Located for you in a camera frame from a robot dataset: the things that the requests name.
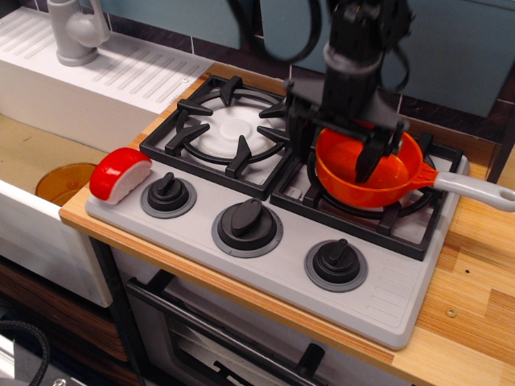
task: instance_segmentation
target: toy stove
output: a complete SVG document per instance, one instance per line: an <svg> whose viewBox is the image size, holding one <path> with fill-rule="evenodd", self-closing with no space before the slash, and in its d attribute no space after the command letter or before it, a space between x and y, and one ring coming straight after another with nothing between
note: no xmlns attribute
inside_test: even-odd
<svg viewBox="0 0 515 386"><path fill-rule="evenodd" d="M459 196L425 188L378 210L333 199L300 162L282 97L209 78L142 144L150 176L105 222L391 348L411 336ZM461 150L422 135L426 162L466 174Z"/></svg>

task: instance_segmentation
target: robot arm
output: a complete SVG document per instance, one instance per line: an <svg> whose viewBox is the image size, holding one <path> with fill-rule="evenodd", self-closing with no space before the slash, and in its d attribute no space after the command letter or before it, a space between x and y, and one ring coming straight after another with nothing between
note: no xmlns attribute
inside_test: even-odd
<svg viewBox="0 0 515 386"><path fill-rule="evenodd" d="M362 141L364 149L356 165L356 182L362 183L381 157L397 153L408 128L377 89L382 86L383 59L391 50L406 68L397 89L407 83L409 66L398 42L409 34L413 15L406 0L328 0L328 7L332 24L323 50L325 80L316 87L297 80L289 83L287 129L301 158L320 127Z"/></svg>

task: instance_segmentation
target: oven handle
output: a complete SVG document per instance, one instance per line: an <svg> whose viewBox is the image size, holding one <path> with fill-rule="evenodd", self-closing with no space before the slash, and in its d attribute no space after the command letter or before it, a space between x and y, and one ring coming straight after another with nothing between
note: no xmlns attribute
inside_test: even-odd
<svg viewBox="0 0 515 386"><path fill-rule="evenodd" d="M185 326L201 333L221 346L228 348L242 358L249 360L251 363L256 364L270 374L277 376L279 379L285 380L288 384L297 386L325 386L325 384L311 378L325 354L322 347L310 344L304 356L301 358L299 365L296 368L292 368L288 364L267 355L256 347L251 347L248 343L241 341L236 335L224 330L224 328L209 322L197 313L181 306L179 300L177 303L174 303L163 298L161 293L173 277L174 275L171 273L161 270L148 285L142 284L133 277L126 284L127 293L153 306L156 310L176 319Z"/></svg>

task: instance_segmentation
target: orange frying pan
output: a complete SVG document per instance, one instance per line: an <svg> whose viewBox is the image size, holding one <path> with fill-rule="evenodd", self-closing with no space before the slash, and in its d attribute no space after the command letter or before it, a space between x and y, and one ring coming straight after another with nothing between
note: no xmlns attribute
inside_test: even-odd
<svg viewBox="0 0 515 386"><path fill-rule="evenodd" d="M417 142L407 133L397 155L383 157L365 183L356 183L356 162L363 143L324 129L315 144L316 172L328 193L357 207L384 207L409 191L434 186L487 203L502 211L515 211L515 191L456 173L437 171L423 161Z"/></svg>

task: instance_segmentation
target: gray pan handle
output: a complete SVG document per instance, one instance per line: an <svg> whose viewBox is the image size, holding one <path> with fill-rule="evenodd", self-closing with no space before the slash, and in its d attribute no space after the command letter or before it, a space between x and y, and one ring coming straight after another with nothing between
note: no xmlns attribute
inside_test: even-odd
<svg viewBox="0 0 515 386"><path fill-rule="evenodd" d="M440 171L434 186L444 191L457 193L486 203L500 211L515 211L515 191L495 183L448 171Z"/></svg>

